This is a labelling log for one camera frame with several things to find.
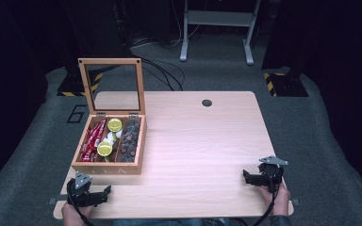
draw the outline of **metal frame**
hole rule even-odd
[[[261,0],[256,0],[255,10],[253,12],[223,12],[223,11],[199,11],[188,10],[188,0],[185,0],[184,6],[184,39],[181,48],[181,61],[187,61],[188,53],[188,25],[230,25],[249,27],[246,39],[243,40],[243,49],[245,51],[246,62],[248,65],[254,64],[250,42],[255,27],[258,8]]]

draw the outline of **glass lid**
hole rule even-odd
[[[91,112],[144,112],[139,58],[78,59]]]

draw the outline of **wooden box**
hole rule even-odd
[[[79,58],[78,64],[90,115],[72,167],[87,174],[140,174],[147,126],[141,60]]]

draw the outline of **person's hand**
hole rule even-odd
[[[80,207],[80,212],[85,216],[89,217],[92,211],[93,205]],[[63,226],[84,226],[85,223],[80,215],[75,211],[74,207],[67,202],[61,208],[61,214],[63,216]]]
[[[264,186],[255,186],[256,190],[263,196],[267,205],[272,202],[272,194]],[[288,203],[289,203],[289,191],[285,187],[284,183],[281,183],[278,189],[278,195],[274,201],[274,207],[272,208],[272,214],[275,216],[287,216],[288,215]]]

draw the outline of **red wrapper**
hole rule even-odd
[[[97,147],[104,134],[107,120],[99,121],[93,129],[88,129],[86,142],[81,151],[81,162],[94,162],[97,155]]]

